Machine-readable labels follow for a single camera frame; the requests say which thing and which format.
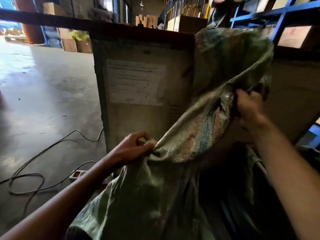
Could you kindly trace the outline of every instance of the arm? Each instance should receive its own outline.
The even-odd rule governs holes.
[[[251,134],[299,239],[320,239],[320,175],[267,118],[259,93],[236,91],[242,125]]]
[[[153,143],[138,145],[141,137],[150,139],[145,132],[127,136],[86,174],[14,226],[0,240],[60,239],[106,177],[154,148]]]

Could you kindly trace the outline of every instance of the person's left hand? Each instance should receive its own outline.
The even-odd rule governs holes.
[[[139,145],[139,138],[144,138],[147,141],[151,139],[146,132],[132,133],[124,138],[109,155],[120,160],[122,165],[127,165],[138,157],[150,153],[156,144],[148,141],[144,145]]]

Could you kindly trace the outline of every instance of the concrete floor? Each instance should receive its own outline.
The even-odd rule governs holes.
[[[98,88],[92,54],[58,48],[6,43],[0,36],[0,181],[9,178],[37,153],[79,129],[96,139],[102,128]],[[24,173],[41,173],[52,185],[85,161],[106,154],[105,139],[89,142],[77,132],[33,161]],[[16,192],[36,189],[40,178],[17,179]],[[63,188],[69,185],[65,181]],[[60,189],[38,193],[26,214],[43,205]],[[30,196],[8,193],[0,185],[0,236],[22,219]]]

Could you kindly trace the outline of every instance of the hand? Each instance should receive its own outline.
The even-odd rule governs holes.
[[[259,93],[252,91],[247,94],[242,89],[237,89],[235,93],[238,96],[237,109],[241,115],[241,126],[252,131],[268,121],[263,107],[262,96]]]
[[[148,142],[144,145],[140,145],[138,142],[139,138],[144,138]],[[150,139],[150,136],[146,132],[132,133],[124,138],[109,155],[120,160],[122,165],[127,165],[138,157],[144,156],[152,151],[156,144],[149,141]]]

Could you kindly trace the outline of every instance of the paper sheet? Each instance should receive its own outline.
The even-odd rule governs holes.
[[[106,64],[112,103],[162,106],[157,89],[165,77],[165,65],[111,59]]]

